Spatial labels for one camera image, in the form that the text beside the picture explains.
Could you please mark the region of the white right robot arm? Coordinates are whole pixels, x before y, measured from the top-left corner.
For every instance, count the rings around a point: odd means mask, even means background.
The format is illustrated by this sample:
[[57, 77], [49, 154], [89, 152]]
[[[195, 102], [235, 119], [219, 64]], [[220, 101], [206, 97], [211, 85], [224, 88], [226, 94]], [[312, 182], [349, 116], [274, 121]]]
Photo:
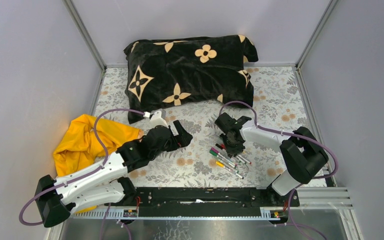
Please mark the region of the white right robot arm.
[[241, 154], [246, 142], [280, 151], [286, 170], [269, 185], [266, 193], [267, 201], [273, 206], [281, 205], [291, 190], [308, 184], [329, 160], [306, 127], [284, 132], [263, 127], [247, 116], [234, 119], [225, 112], [218, 116], [215, 125], [222, 132], [220, 137], [229, 156]]

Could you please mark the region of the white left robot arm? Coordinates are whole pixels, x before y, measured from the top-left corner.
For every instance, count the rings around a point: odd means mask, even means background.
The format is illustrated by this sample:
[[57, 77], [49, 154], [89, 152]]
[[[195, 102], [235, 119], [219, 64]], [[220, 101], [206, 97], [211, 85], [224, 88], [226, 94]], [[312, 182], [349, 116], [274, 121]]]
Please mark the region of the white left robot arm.
[[72, 214], [105, 203], [120, 202], [124, 206], [135, 200], [135, 189], [130, 180], [115, 185], [104, 182], [124, 178], [128, 173], [145, 167], [163, 152], [187, 147], [193, 136], [180, 121], [174, 121], [177, 134], [169, 126], [157, 125], [141, 139], [125, 142], [112, 152], [106, 161], [101, 160], [77, 172], [52, 178], [39, 179], [35, 194], [41, 224], [54, 227]]

